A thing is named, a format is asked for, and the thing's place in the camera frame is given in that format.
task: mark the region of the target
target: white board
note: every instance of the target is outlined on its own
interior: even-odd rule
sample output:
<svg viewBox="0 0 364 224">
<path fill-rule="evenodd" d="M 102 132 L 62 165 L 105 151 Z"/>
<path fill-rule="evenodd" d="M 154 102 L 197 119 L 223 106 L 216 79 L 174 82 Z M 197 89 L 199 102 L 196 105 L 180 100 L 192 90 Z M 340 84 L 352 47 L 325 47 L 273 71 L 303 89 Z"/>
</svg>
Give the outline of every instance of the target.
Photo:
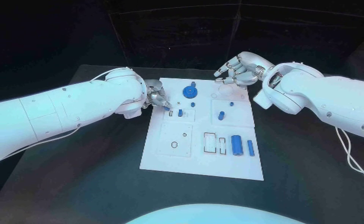
<svg viewBox="0 0 364 224">
<path fill-rule="evenodd" d="M 153 107 L 140 169 L 262 180 L 247 90 L 218 85 L 212 80 L 160 78 L 160 81 L 173 108 L 169 112 Z M 187 99 L 182 91 L 192 81 L 197 95 Z M 232 155 L 232 135 L 241 136 L 241 156 Z M 247 140 L 252 142 L 254 156 Z"/>
</svg>

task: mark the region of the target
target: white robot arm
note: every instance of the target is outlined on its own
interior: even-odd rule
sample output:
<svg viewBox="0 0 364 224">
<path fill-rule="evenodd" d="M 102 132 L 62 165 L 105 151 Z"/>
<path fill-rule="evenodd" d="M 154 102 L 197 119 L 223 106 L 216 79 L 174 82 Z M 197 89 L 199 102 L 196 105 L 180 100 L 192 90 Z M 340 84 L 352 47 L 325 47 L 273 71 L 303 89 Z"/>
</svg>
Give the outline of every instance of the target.
<svg viewBox="0 0 364 224">
<path fill-rule="evenodd" d="M 96 80 L 105 73 L 104 81 Z M 130 119 L 150 104 L 170 108 L 158 80 L 143 80 L 127 67 L 105 73 L 88 82 L 0 103 L 0 160 L 112 113 Z"/>
<path fill-rule="evenodd" d="M 241 52 L 218 69 L 215 77 L 228 71 L 216 83 L 251 85 L 262 81 L 254 97 L 267 109 L 274 104 L 288 114 L 307 107 L 320 121 L 364 136 L 364 82 L 345 77 L 323 77 L 322 73 L 301 63 L 274 66 L 262 57 Z"/>
</svg>

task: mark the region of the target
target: black table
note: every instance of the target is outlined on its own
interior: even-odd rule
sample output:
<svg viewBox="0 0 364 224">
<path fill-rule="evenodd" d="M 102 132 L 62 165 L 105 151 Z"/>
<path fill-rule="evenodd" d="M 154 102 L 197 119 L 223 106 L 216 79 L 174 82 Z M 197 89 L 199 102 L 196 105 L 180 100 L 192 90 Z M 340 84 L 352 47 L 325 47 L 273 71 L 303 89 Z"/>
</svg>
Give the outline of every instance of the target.
<svg viewBox="0 0 364 224">
<path fill-rule="evenodd" d="M 111 66 L 82 65 L 72 83 Z M 134 68 L 143 78 L 213 79 L 212 70 Z M 260 84 L 248 87 L 249 99 Z M 346 165 L 335 129 L 251 100 L 264 181 L 140 170 L 151 108 L 112 115 L 67 138 L 30 148 L 0 192 L 1 223 L 122 223 L 170 206 L 219 203 L 306 223 L 364 223 L 364 177 Z M 364 140 L 351 135 L 364 164 Z"/>
</svg>

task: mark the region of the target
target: cable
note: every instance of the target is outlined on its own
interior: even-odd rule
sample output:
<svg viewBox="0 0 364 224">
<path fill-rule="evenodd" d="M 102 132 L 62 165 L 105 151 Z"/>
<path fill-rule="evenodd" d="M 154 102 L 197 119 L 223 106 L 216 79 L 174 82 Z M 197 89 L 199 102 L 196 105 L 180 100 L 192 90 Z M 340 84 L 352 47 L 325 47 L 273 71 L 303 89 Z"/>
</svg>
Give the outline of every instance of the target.
<svg viewBox="0 0 364 224">
<path fill-rule="evenodd" d="M 339 142 L 340 142 L 342 147 L 343 147 L 343 150 L 345 150 L 345 152 L 346 152 L 346 163 L 349 164 L 349 167 L 351 167 L 356 172 L 359 172 L 359 173 L 364 174 L 364 170 L 362 170 L 361 166 L 358 165 L 355 159 L 353 159 L 352 156 L 351 156 L 351 139 L 349 139 L 349 137 L 348 137 L 348 135 L 346 135 L 346 132 L 345 132 L 343 130 L 340 130 L 342 133 L 345 134 L 345 137 L 346 137 L 346 147 L 345 147 L 345 144 L 343 144 L 342 138 L 340 138 L 340 136 L 339 136 L 339 131 L 338 131 L 338 128 L 336 128 L 336 127 L 335 127 L 335 130 L 336 130 L 336 134 L 338 134 L 338 137 L 339 137 Z"/>
<path fill-rule="evenodd" d="M 106 72 L 101 73 L 96 77 L 93 77 L 89 81 L 95 80 L 96 78 L 99 78 L 104 74 L 109 73 L 114 70 L 119 70 L 122 68 L 114 68 L 112 70 L 108 70 Z"/>
<path fill-rule="evenodd" d="M 70 136 L 70 135 L 79 130 L 79 128 L 76 128 L 76 129 L 72 131 L 72 133 L 69 133 L 69 134 L 65 135 L 65 136 L 56 137 L 56 138 L 53 138 L 53 139 L 49 139 L 49 140 L 46 140 L 46 141 L 40 141 L 40 142 L 37 142 L 36 144 L 28 145 L 27 147 L 24 147 L 23 149 L 17 150 L 17 151 L 13 152 L 11 154 L 8 154 L 5 157 L 2 157 L 2 158 L 0 159 L 0 161 L 4 160 L 5 158 L 8 158 L 10 156 L 13 156 L 14 154 L 17 154 L 18 152 L 21 152 L 23 150 L 26 150 L 26 149 L 34 147 L 36 145 L 44 144 L 46 142 L 59 140 L 59 139 L 62 139 L 62 138 Z"/>
</svg>

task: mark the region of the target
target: black backdrop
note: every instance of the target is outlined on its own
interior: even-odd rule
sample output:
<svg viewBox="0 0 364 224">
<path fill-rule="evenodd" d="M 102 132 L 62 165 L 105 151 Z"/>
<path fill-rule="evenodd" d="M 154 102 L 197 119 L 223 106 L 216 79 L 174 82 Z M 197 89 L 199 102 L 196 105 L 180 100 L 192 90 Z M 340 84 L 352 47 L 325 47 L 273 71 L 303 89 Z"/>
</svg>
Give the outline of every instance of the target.
<svg viewBox="0 0 364 224">
<path fill-rule="evenodd" d="M 362 78 L 362 0 L 1 0 L 0 100 L 80 64 L 216 69 L 247 50 Z M 0 186 L 20 155 L 0 162 Z"/>
</svg>

